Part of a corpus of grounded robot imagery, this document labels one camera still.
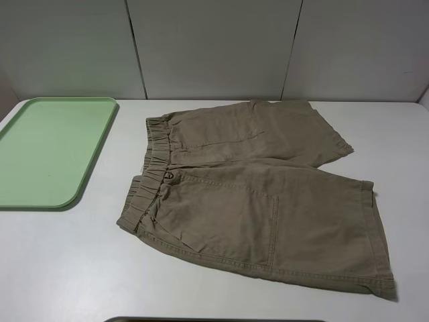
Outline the khaki shorts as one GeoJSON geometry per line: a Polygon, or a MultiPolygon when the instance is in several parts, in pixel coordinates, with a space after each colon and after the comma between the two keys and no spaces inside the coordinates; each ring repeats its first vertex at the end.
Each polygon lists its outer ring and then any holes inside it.
{"type": "Polygon", "coordinates": [[[149,117],[118,226],[193,264],[397,300],[373,183],[325,172],[353,148],[305,101],[149,117]]]}

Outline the green plastic tray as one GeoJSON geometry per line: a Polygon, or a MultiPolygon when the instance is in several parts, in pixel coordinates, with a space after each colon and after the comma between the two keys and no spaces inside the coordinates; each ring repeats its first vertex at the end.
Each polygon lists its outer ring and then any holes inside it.
{"type": "Polygon", "coordinates": [[[116,100],[106,97],[26,101],[1,130],[1,208],[73,202],[116,110],[116,100]]]}

